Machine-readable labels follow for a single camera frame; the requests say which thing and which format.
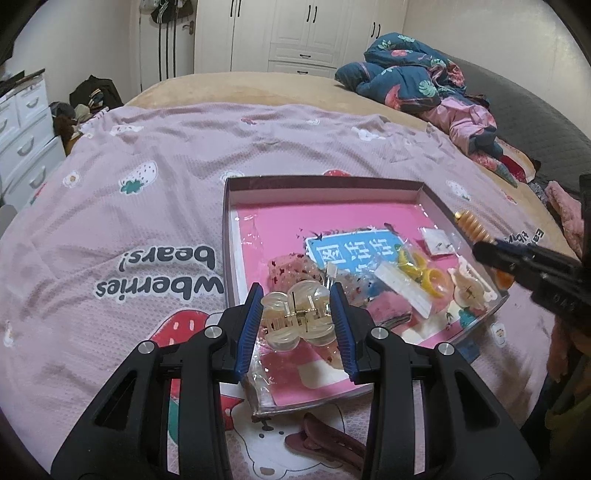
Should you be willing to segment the cream white hair claw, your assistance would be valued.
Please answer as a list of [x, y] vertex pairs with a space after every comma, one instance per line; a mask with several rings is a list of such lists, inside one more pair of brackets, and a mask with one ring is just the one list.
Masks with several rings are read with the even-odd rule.
[[487, 311], [499, 299], [496, 290], [463, 257], [458, 257], [458, 266], [448, 270], [454, 283], [454, 300], [472, 311]]

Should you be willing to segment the blue plastic small case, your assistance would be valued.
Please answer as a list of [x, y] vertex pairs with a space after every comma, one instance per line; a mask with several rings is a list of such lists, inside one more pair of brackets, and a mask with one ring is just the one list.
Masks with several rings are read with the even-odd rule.
[[480, 347], [477, 343], [469, 338], [464, 339], [462, 342], [457, 344], [457, 348], [462, 357], [469, 363], [472, 364], [481, 355]]

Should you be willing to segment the white packet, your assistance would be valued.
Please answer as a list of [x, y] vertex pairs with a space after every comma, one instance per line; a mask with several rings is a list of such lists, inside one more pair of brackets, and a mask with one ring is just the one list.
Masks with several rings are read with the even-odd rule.
[[396, 265], [381, 262], [375, 270], [375, 276], [405, 298], [422, 318], [430, 317], [433, 308], [431, 296]]

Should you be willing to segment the maroon large hair clip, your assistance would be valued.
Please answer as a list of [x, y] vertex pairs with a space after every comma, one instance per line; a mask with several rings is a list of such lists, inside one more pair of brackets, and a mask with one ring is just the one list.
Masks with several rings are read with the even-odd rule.
[[311, 413], [304, 414], [301, 431], [287, 435], [284, 443], [288, 449], [297, 453], [339, 461], [358, 471], [363, 469], [367, 452], [363, 443], [322, 422]]

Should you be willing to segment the earrings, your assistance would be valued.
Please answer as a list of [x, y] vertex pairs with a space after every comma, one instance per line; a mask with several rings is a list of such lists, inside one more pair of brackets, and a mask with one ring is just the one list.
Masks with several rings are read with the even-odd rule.
[[448, 234], [439, 228], [421, 227], [422, 244], [432, 258], [456, 255], [461, 247], [460, 238], [455, 233]]

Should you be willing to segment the pink pompom hair clip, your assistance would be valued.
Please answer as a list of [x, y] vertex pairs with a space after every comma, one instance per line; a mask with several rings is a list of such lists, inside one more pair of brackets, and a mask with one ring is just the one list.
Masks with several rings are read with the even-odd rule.
[[382, 292], [370, 300], [367, 311], [376, 326], [389, 330], [408, 323], [413, 314], [410, 302], [392, 291]]

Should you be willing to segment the pink fluffy cloth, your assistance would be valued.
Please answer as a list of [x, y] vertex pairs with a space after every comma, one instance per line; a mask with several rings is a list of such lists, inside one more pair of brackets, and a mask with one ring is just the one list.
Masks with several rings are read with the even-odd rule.
[[550, 181], [545, 189], [550, 204], [558, 213], [564, 236], [577, 257], [583, 257], [584, 222], [581, 203], [570, 196], [556, 181]]

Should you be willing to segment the pink book in tray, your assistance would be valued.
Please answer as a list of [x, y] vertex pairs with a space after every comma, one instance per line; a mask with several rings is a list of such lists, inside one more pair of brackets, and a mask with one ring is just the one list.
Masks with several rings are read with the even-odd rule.
[[485, 318], [498, 293], [457, 219], [425, 201], [239, 205], [229, 214], [231, 290], [263, 290], [246, 384], [256, 410], [360, 392], [365, 329], [433, 347]]

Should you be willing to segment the purple strawberry print blanket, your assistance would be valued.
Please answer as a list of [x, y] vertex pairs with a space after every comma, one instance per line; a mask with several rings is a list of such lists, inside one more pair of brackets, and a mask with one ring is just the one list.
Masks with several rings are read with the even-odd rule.
[[433, 127], [310, 106], [116, 109], [1, 239], [1, 408], [43, 468], [142, 340], [221, 312], [228, 178], [419, 180], [511, 241], [548, 230]]

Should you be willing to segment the teal floral crumpled quilt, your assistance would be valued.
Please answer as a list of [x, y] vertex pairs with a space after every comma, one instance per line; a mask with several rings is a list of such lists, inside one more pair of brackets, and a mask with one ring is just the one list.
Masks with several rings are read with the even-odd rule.
[[488, 103], [467, 94], [464, 74], [453, 60], [398, 32], [379, 37], [363, 58], [335, 71], [335, 81], [363, 98], [432, 124], [472, 161], [517, 185], [501, 162], [504, 152]]

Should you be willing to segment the white drawer cabinet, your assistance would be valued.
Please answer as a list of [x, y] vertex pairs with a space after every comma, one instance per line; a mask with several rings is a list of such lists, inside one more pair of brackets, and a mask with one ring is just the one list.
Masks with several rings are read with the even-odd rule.
[[20, 211], [65, 160], [42, 70], [19, 73], [1, 85], [0, 122], [1, 203]]

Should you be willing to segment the white built-in wardrobe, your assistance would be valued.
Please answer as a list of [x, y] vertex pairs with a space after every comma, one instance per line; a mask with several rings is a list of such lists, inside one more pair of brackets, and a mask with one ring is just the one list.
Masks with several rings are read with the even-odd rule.
[[280, 72], [331, 78], [385, 33], [405, 1], [192, 1], [193, 15], [156, 24], [135, 2], [134, 80], [145, 90], [193, 73]]

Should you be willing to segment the black bag on floor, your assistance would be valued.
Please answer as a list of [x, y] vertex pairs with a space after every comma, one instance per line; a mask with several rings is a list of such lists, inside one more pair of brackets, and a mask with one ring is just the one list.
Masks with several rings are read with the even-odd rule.
[[111, 79], [90, 75], [69, 94], [67, 102], [54, 101], [50, 104], [54, 134], [67, 141], [77, 126], [102, 111], [122, 105], [122, 98]]

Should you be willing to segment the hanging bags on door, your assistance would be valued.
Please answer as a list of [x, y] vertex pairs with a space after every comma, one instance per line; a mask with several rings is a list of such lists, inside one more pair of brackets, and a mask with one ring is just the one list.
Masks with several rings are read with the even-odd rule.
[[191, 17], [194, 9], [190, 0], [140, 0], [139, 11], [156, 24], [167, 24]]

